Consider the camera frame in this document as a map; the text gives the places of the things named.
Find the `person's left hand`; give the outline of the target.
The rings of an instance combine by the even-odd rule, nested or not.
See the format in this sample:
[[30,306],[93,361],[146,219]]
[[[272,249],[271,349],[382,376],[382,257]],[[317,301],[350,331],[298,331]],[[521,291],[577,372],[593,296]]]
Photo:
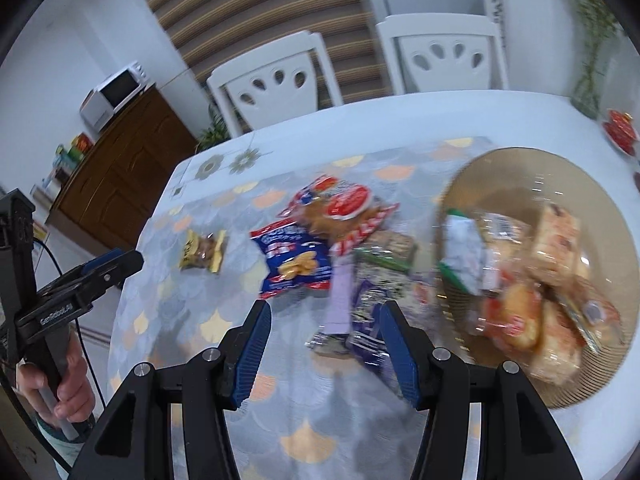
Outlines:
[[70,334],[66,360],[66,372],[56,394],[58,403],[53,410],[48,409],[39,393],[48,384],[46,375],[32,363],[21,364],[16,370],[20,393],[48,425],[56,428],[62,420],[72,424],[85,422],[96,406],[96,397],[87,377],[88,364],[75,333]]

